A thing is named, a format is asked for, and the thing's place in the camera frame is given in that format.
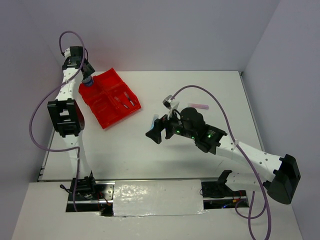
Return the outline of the blue paint jar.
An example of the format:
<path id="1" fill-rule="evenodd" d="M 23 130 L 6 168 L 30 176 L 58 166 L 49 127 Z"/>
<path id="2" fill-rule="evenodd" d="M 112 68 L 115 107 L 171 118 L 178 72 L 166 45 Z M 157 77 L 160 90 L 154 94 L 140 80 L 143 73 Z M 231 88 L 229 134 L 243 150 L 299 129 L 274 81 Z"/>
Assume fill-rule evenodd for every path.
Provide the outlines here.
<path id="1" fill-rule="evenodd" d="M 88 76 L 86 78 L 84 78 L 81 83 L 85 86 L 85 87 L 90 87 L 94 84 L 94 79 L 92 76 Z"/>

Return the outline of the blue highlighter marker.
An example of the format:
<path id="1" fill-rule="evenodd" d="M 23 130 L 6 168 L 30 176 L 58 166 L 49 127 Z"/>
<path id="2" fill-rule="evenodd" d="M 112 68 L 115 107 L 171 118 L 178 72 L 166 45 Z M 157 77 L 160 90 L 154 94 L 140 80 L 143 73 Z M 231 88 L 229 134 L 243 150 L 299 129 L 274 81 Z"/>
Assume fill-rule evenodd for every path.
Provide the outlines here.
<path id="1" fill-rule="evenodd" d="M 159 118 L 159 115 L 158 115 L 158 114 L 154 114 L 150 129 L 153 129 L 153 127 L 154 127 L 154 125 L 155 125 L 155 121 L 156 121 L 158 118 Z"/>

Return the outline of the blue pen refill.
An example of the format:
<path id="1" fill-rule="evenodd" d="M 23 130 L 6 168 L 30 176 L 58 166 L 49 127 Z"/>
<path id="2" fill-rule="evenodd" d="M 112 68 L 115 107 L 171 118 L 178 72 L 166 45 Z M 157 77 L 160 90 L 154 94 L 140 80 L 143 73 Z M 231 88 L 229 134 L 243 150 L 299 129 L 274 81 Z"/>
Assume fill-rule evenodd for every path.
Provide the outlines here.
<path id="1" fill-rule="evenodd" d="M 133 102 L 133 100 L 131 99 L 131 97 L 128 95 L 127 92 L 123 92 L 124 95 L 126 96 L 126 98 L 128 99 L 128 101 L 131 103 L 131 105 L 134 107 L 135 106 L 135 103 Z"/>

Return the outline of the red pen refill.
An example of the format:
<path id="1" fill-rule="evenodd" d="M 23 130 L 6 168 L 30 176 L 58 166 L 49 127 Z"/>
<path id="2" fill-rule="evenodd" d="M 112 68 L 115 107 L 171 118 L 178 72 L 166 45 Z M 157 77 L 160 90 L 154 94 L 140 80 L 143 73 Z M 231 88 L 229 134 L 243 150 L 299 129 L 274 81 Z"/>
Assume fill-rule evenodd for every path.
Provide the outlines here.
<path id="1" fill-rule="evenodd" d="M 124 106 L 126 109 L 129 109 L 129 107 L 123 102 L 123 101 L 121 101 L 118 97 L 114 97 L 114 99 L 118 102 L 118 103 L 120 103 L 122 106 Z"/>

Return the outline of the pink highlighter marker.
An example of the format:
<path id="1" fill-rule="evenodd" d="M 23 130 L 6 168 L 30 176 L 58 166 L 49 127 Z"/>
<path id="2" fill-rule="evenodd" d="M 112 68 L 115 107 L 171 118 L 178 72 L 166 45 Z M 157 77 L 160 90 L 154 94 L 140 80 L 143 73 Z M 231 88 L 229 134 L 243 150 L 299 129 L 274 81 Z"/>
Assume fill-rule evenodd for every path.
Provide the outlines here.
<path id="1" fill-rule="evenodd" d="M 195 109 L 208 110 L 209 106 L 206 104 L 188 103 L 188 107 Z"/>

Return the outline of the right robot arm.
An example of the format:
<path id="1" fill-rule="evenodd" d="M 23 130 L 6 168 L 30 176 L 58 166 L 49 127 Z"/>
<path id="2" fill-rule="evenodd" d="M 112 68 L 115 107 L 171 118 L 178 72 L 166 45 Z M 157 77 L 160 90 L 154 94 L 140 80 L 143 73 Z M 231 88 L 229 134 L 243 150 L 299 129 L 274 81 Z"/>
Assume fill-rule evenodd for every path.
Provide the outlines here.
<path id="1" fill-rule="evenodd" d="M 182 111 L 174 109 L 171 114 L 155 119 L 153 127 L 145 135 L 160 144 L 162 131 L 165 131 L 167 140 L 173 135 L 192 139 L 204 153 L 248 166 L 264 180 L 262 186 L 273 200 L 284 205 L 291 204 L 301 179 L 297 160 L 293 156 L 269 154 L 232 139 L 224 130 L 207 124 L 203 115 L 193 107 Z"/>

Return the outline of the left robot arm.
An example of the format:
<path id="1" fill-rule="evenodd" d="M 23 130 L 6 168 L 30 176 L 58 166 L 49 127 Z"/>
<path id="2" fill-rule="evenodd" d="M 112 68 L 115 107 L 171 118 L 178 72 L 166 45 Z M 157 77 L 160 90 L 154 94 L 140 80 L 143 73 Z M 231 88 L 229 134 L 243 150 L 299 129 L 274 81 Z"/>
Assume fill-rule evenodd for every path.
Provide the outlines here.
<path id="1" fill-rule="evenodd" d="M 98 187 L 93 172 L 87 162 L 82 131 L 85 119 L 76 102 L 77 82 L 87 76 L 85 70 L 87 59 L 83 58 L 84 48 L 71 46 L 65 50 L 65 61 L 62 65 L 63 86 L 55 100 L 47 103 L 47 109 L 54 127 L 65 142 L 72 167 L 70 192 L 77 197 L 91 200 L 97 196 Z"/>

